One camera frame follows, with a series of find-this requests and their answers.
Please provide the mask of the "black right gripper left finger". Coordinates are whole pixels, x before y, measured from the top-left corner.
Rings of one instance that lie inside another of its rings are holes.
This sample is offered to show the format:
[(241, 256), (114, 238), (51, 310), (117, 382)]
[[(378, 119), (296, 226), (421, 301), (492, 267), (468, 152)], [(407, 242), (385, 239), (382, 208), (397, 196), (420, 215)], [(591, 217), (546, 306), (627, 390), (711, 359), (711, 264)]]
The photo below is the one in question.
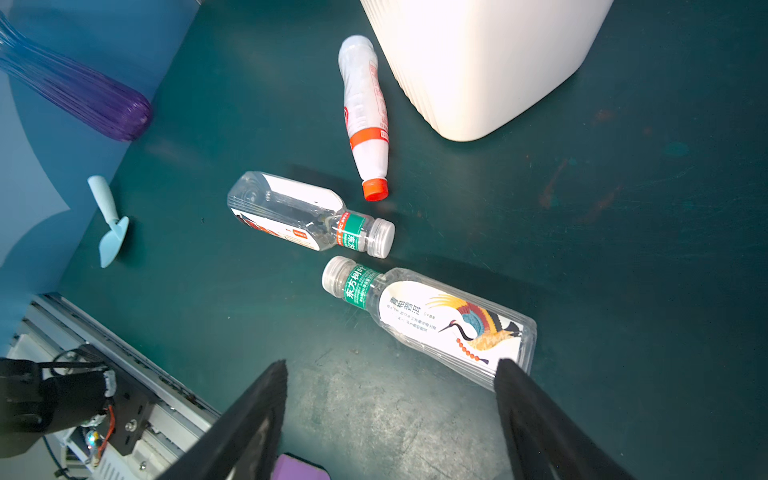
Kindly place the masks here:
[(237, 401), (162, 479), (269, 479), (277, 461), (288, 387), (288, 369), (279, 360)]

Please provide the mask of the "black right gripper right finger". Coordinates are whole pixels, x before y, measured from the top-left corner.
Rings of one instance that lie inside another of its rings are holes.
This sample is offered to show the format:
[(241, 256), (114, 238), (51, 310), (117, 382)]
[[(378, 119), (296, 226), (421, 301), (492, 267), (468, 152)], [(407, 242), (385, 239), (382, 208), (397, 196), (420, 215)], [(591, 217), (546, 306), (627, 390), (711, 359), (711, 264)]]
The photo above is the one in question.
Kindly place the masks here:
[(494, 391), (515, 479), (632, 477), (514, 361), (499, 361)]

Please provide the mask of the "clear square bottle green cap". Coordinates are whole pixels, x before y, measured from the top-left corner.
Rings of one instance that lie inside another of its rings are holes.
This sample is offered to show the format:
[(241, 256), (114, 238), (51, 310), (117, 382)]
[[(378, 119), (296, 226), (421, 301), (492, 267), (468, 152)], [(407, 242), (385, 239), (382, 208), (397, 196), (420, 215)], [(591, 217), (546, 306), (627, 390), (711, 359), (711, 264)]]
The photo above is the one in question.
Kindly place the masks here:
[(488, 390), (502, 360), (531, 371), (537, 324), (513, 309), (409, 269), (379, 272), (343, 256), (327, 263), (322, 287), (368, 312), (402, 344)]

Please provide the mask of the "clear bottle white orange label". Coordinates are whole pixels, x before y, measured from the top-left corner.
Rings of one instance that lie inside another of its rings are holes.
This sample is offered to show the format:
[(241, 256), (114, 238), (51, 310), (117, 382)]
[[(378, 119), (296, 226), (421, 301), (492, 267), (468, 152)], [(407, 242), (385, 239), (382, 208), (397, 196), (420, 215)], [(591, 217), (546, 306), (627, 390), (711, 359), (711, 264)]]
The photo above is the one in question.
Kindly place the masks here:
[(386, 258), (395, 225), (346, 207), (332, 190), (267, 174), (244, 173), (227, 195), (241, 223), (313, 251), (336, 245)]

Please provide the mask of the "white bottle red label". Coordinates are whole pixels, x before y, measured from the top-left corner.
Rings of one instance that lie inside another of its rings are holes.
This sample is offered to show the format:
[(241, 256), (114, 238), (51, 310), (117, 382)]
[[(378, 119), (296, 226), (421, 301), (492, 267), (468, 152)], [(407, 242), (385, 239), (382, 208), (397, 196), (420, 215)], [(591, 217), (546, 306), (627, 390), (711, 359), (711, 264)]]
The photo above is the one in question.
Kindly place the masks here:
[(346, 38), (339, 49), (338, 66), (343, 81), (345, 127), (363, 196), (369, 202), (378, 202), (389, 195), (389, 134), (378, 58), (371, 41), (362, 35)]

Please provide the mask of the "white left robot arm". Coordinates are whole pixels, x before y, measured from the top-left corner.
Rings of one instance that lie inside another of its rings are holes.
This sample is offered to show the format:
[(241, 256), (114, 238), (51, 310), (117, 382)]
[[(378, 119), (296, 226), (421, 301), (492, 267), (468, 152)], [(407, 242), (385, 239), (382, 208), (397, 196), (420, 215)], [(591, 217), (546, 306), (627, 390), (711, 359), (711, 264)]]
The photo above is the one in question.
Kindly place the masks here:
[(26, 453), (41, 437), (102, 414), (115, 372), (85, 362), (1, 360), (1, 456)]

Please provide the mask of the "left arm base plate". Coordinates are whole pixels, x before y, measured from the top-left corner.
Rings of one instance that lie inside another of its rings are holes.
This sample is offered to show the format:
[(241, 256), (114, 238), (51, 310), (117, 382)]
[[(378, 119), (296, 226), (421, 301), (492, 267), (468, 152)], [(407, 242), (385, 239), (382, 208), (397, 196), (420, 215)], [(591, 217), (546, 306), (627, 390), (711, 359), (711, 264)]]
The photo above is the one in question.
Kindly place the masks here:
[(93, 345), (79, 347), (86, 361), (103, 361), (115, 372), (116, 392), (109, 404), (115, 421), (109, 445), (123, 456), (131, 455), (149, 423), (151, 407), (158, 397), (125, 367), (108, 359)]

